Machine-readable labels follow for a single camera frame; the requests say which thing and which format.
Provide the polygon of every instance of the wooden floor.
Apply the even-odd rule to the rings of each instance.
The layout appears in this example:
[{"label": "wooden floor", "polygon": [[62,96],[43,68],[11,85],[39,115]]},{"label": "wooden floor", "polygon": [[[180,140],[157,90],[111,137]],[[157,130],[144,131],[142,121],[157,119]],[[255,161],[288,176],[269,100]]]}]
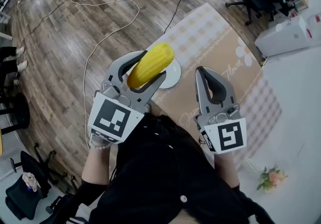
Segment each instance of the wooden floor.
[{"label": "wooden floor", "polygon": [[[10,0],[4,12],[12,17],[13,45],[23,38],[65,0],[39,0],[21,5]],[[87,0],[99,4],[112,0]],[[140,6],[136,21],[105,40],[89,61],[86,76],[88,112],[94,91],[99,89],[107,67],[118,57],[147,48],[159,38],[170,22],[179,0],[133,0]],[[226,9],[225,2],[238,0],[183,0],[171,25],[208,2],[238,32],[257,59],[260,54],[253,42],[267,21],[253,18],[244,25],[247,14],[243,7]],[[45,18],[25,42],[29,66],[21,76],[21,91],[26,95],[31,114],[30,126],[19,134],[32,150],[38,142],[43,155],[56,150],[52,167],[75,175],[80,180],[88,149],[84,140],[83,71],[95,45],[112,31],[128,24],[137,12],[133,3],[121,2],[99,7],[85,7],[66,0]]]}]

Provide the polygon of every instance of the person's feet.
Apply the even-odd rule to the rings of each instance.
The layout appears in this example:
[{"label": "person's feet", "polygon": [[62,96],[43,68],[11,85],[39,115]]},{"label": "person's feet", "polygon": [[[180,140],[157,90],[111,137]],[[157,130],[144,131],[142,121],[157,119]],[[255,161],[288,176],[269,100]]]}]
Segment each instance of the person's feet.
[{"label": "person's feet", "polygon": [[23,63],[20,63],[17,68],[18,72],[22,72],[24,69],[26,69],[28,66],[28,61],[24,61]]},{"label": "person's feet", "polygon": [[21,48],[17,48],[16,49],[16,57],[19,58],[20,56],[22,56],[22,54],[25,52],[25,48],[21,47]]}]

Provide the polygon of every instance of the black sleeve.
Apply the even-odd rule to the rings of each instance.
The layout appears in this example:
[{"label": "black sleeve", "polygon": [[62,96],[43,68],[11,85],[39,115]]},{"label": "black sleeve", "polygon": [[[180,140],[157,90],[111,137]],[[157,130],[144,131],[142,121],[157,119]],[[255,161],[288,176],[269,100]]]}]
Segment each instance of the black sleeve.
[{"label": "black sleeve", "polygon": [[68,202],[63,205],[57,212],[54,224],[65,223],[70,217],[74,217],[80,204],[92,204],[107,188],[107,185],[96,185],[88,183],[84,180]]},{"label": "black sleeve", "polygon": [[243,192],[240,191],[240,185],[234,187],[233,191],[243,203],[249,217],[255,215],[256,221],[260,224],[275,224],[263,207],[256,202],[253,202],[251,198],[248,198]]}]

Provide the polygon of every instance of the flower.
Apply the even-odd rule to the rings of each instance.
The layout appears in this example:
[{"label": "flower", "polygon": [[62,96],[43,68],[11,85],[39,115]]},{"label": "flower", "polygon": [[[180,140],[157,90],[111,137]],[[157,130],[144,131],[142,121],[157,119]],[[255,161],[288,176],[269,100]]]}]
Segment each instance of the flower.
[{"label": "flower", "polygon": [[276,165],[269,170],[265,167],[260,175],[260,183],[257,186],[256,190],[263,188],[265,191],[272,191],[285,178],[287,178],[285,172],[278,170]]},{"label": "flower", "polygon": [[275,172],[275,171],[272,171],[269,175],[269,180],[271,181],[271,183],[273,185],[277,185],[279,182],[280,182],[280,178],[279,178],[279,175]]},{"label": "flower", "polygon": [[252,59],[256,60],[255,57],[240,37],[237,38],[237,42],[240,45],[235,50],[237,57],[244,57],[245,65],[250,67],[252,65]]}]

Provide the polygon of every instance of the wrist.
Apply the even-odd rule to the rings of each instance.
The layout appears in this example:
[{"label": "wrist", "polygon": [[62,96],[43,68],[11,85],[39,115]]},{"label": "wrist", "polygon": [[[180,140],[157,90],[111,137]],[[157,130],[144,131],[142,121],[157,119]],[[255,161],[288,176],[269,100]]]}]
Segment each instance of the wrist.
[{"label": "wrist", "polygon": [[90,148],[93,148],[93,149],[99,149],[99,150],[108,149],[111,147],[111,144],[112,144],[111,142],[104,140],[103,138],[100,138],[95,135],[91,135],[89,140]]}]

